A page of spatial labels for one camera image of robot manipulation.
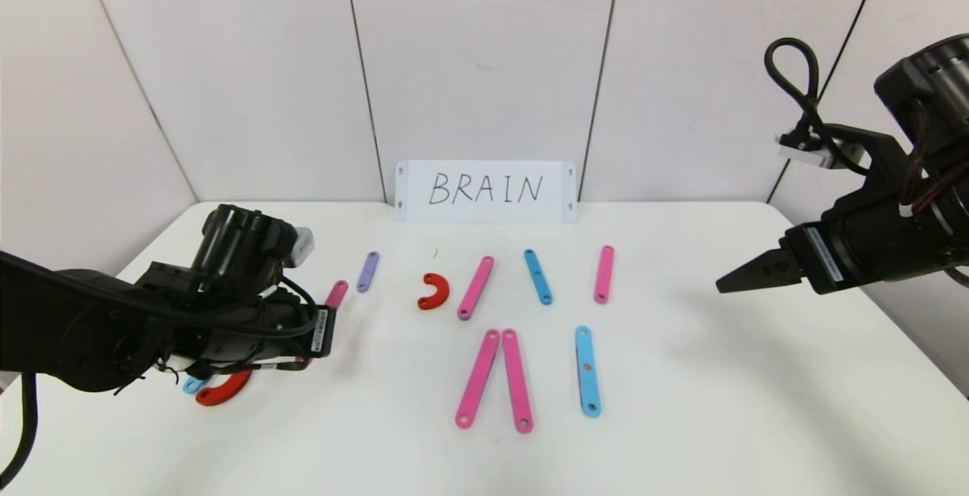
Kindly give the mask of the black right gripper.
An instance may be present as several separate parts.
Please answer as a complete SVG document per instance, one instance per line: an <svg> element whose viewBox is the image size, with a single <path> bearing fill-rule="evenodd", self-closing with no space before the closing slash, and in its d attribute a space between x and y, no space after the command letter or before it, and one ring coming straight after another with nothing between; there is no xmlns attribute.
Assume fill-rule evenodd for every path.
<svg viewBox="0 0 969 496"><path fill-rule="evenodd" d="M784 244L787 248L762 252L721 276L715 282L718 292L798 285L804 273L814 292L830 295L925 275L923 248L890 198L843 214L828 211L820 220L788 229Z"/></svg>

